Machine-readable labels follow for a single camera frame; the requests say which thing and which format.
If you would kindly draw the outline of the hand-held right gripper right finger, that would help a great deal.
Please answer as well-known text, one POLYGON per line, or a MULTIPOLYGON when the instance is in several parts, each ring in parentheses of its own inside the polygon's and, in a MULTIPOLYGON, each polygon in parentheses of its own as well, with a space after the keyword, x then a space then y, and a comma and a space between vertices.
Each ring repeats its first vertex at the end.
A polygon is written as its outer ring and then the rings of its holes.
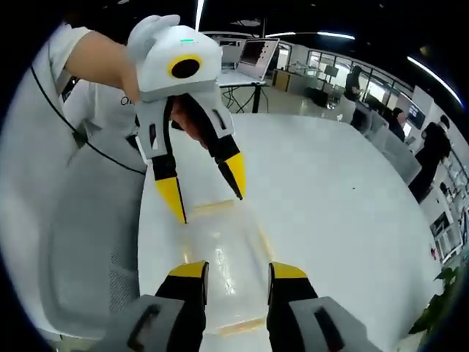
POLYGON ((269 263, 267 330, 273 351, 378 351, 365 325, 330 297, 319 297, 306 273, 269 263))

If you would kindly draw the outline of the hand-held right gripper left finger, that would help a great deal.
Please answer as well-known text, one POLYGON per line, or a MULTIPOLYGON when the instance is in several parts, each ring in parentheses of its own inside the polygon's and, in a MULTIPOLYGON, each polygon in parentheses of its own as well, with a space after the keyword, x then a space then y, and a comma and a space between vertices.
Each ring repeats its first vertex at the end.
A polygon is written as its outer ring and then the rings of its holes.
POLYGON ((209 263, 172 269, 153 296, 115 314, 93 351, 198 351, 206 328, 209 263))

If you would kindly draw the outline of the person's left hand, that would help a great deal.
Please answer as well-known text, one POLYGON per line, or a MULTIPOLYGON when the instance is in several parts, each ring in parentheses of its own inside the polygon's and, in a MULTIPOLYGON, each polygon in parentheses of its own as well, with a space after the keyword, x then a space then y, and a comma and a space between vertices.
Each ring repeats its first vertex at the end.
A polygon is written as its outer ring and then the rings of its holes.
POLYGON ((193 140, 200 143, 205 150, 209 150, 209 133, 207 119, 202 116, 201 108, 183 95, 172 98, 172 108, 169 119, 177 123, 193 140))

